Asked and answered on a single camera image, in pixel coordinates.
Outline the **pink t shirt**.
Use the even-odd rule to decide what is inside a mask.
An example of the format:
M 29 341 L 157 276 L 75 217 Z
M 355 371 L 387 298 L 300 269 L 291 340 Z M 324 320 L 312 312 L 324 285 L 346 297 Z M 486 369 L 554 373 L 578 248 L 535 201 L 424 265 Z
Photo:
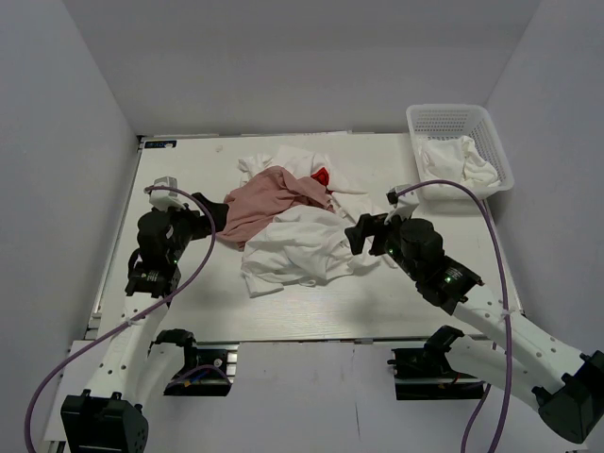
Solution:
M 253 176 L 224 198 L 228 205 L 226 225 L 218 237 L 243 248 L 278 214 L 296 206 L 332 211 L 327 188 L 310 176 L 295 177 L 280 166 Z

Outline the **white t shirt red print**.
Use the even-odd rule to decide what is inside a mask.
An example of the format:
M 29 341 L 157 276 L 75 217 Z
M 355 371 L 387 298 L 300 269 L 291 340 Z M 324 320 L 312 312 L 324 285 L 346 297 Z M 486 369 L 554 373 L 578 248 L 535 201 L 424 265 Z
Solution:
M 353 223 L 364 213 L 380 214 L 384 211 L 373 202 L 369 192 L 352 176 L 340 171 L 328 155 L 289 145 L 281 145 L 273 156 L 258 153 L 239 159 L 238 169 L 243 174 L 240 185 L 272 166 L 283 167 L 296 178 L 308 176 L 319 182 L 327 188 L 335 212 Z

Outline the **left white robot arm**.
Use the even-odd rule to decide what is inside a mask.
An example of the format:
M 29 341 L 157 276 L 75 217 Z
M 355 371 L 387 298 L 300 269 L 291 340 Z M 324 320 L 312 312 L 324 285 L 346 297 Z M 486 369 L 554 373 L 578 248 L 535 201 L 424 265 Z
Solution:
M 214 364 L 202 363 L 193 333 L 162 330 L 181 278 L 178 262 L 190 242 L 214 238 L 228 206 L 193 194 L 190 209 L 176 193 L 155 192 L 137 224 L 137 248 L 127 265 L 122 324 L 83 391 L 65 397 L 60 418 L 73 452 L 142 452 L 151 401 Z

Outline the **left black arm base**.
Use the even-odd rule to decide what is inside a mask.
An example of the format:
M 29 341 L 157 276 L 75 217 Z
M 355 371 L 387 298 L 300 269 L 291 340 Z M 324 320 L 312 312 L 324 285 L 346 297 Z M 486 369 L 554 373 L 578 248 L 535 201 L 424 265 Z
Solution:
M 225 397 L 234 382 L 238 344 L 196 344 L 183 368 L 164 390 L 166 396 Z

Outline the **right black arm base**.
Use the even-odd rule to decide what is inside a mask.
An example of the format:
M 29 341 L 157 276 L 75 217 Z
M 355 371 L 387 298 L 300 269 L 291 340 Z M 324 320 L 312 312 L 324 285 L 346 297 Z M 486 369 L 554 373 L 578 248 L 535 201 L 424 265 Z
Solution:
M 480 400 L 485 384 L 454 371 L 443 355 L 423 348 L 397 348 L 387 360 L 399 401 Z

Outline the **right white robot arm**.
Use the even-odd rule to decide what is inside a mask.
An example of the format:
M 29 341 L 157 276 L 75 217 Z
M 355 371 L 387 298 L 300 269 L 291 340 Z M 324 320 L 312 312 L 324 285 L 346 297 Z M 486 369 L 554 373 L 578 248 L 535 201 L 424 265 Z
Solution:
M 440 327 L 425 344 L 433 374 L 472 375 L 522 400 L 564 440 L 587 440 L 603 417 L 602 351 L 583 353 L 505 308 L 480 276 L 445 254 L 443 238 L 428 220 L 363 214 L 345 236 L 355 255 L 372 239 L 370 255 L 389 256 L 427 302 L 500 348 L 473 344 L 460 330 Z

